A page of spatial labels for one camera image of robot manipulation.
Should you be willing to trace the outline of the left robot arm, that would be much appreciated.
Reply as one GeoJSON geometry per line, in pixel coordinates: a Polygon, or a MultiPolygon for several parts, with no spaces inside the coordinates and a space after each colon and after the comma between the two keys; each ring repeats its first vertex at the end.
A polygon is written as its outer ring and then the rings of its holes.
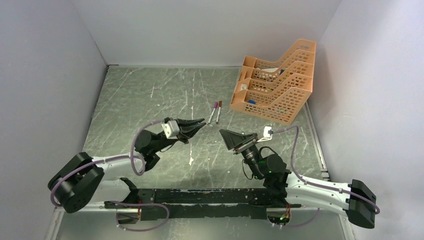
{"type": "Polygon", "coordinates": [[[50,201],[67,213],[103,201],[118,201],[132,208],[138,203],[139,194],[127,178],[152,170],[160,160],[159,152],[177,142],[188,144],[205,125],[203,118],[166,117],[140,128],[128,153],[99,157],[79,152],[48,182],[50,201]]]}

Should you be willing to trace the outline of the white pen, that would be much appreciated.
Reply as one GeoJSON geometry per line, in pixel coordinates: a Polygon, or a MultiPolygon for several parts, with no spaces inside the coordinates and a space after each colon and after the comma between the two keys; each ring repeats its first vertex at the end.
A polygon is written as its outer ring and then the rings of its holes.
{"type": "Polygon", "coordinates": [[[214,109],[214,107],[212,108],[211,113],[210,113],[209,118],[208,118],[208,121],[207,121],[207,125],[210,125],[210,124],[211,124],[211,122],[212,122],[212,119],[213,119],[213,117],[214,117],[214,114],[215,114],[216,109],[214,109]]]}
{"type": "Polygon", "coordinates": [[[221,107],[219,107],[219,105],[218,105],[218,108],[217,108],[217,109],[218,109],[218,110],[217,110],[217,116],[216,116],[215,123],[218,125],[218,124],[219,124],[219,122],[220,122],[222,106],[221,106],[221,107]]]}

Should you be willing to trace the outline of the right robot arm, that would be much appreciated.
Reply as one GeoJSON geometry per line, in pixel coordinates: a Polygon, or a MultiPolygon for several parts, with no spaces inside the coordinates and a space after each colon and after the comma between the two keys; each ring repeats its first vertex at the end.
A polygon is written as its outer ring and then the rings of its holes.
{"type": "Polygon", "coordinates": [[[353,179],[351,183],[339,183],[309,178],[295,170],[293,152],[290,155],[291,169],[275,151],[262,156],[262,150],[257,147],[259,139],[256,133],[242,134],[227,129],[220,129],[219,133],[229,151],[242,155],[242,162],[251,170],[252,179],[263,181],[275,207],[312,205],[345,215],[355,226],[365,229],[375,227],[376,215],[381,211],[376,195],[363,181],[353,179]]]}

